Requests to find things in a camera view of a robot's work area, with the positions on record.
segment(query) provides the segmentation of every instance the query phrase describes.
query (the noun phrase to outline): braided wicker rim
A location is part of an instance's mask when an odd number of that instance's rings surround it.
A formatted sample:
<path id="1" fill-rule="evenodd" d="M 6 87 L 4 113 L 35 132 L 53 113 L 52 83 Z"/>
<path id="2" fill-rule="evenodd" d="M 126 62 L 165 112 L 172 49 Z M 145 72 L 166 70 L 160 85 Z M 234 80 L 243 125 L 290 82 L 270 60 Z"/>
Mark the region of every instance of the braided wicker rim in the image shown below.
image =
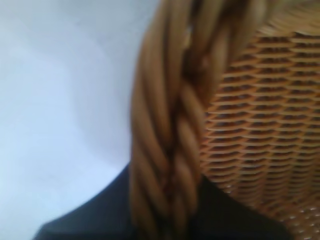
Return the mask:
<path id="1" fill-rule="evenodd" d="M 143 39 L 131 102 L 130 204 L 142 238 L 186 237 L 197 210 L 205 109 L 257 29 L 270 19 L 266 32 L 277 30 L 272 20 L 293 27 L 277 19 L 291 21 L 289 9 L 299 2 L 160 2 Z M 286 17 L 273 18 L 279 12 Z"/>

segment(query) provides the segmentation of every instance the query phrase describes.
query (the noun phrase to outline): wicker weave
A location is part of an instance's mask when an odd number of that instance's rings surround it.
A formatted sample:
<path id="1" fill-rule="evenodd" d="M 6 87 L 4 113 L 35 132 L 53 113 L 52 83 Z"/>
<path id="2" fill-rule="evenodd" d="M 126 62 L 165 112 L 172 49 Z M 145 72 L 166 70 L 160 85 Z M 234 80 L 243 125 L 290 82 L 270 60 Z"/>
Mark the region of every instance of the wicker weave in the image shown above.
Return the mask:
<path id="1" fill-rule="evenodd" d="M 224 74 L 203 172 L 240 202 L 320 239 L 320 3 L 274 18 Z"/>

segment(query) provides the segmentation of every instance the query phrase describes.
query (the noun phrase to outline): dark fabric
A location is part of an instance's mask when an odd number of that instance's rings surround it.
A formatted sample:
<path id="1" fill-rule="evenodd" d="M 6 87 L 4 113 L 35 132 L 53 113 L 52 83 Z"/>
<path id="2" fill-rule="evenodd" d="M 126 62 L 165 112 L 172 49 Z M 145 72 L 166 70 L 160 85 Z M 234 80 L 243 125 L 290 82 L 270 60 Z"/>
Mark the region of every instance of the dark fabric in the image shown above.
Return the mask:
<path id="1" fill-rule="evenodd" d="M 39 230 L 34 240 L 134 240 L 126 167 L 101 193 Z M 241 205 L 206 177 L 198 189 L 199 208 L 190 222 L 195 240 L 291 240 L 286 229 Z"/>

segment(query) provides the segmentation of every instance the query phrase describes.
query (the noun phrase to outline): white wall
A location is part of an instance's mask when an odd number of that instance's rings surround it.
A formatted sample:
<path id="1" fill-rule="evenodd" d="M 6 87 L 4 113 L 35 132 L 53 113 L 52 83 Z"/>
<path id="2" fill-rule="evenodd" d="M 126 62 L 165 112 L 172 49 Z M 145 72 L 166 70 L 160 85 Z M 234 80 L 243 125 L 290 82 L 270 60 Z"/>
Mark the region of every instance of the white wall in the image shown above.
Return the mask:
<path id="1" fill-rule="evenodd" d="M 0 240 L 29 240 L 129 161 L 129 102 L 157 0 L 0 1 Z"/>

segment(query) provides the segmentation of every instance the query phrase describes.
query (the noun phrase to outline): rattan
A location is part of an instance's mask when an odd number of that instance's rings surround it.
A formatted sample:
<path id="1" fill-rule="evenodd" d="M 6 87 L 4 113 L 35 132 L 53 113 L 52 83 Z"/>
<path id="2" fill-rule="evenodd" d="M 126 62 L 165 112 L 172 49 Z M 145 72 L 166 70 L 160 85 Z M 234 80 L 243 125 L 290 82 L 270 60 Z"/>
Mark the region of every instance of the rattan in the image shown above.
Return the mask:
<path id="1" fill-rule="evenodd" d="M 257 32 L 225 72 L 201 149 L 213 182 L 297 239 L 320 239 L 319 73 L 320 3 L 306 2 Z"/>
<path id="2" fill-rule="evenodd" d="M 317 14 L 316 0 L 160 1 L 131 103 L 130 205 L 142 238 L 185 238 L 200 152 L 204 173 L 233 197 L 316 234 Z"/>

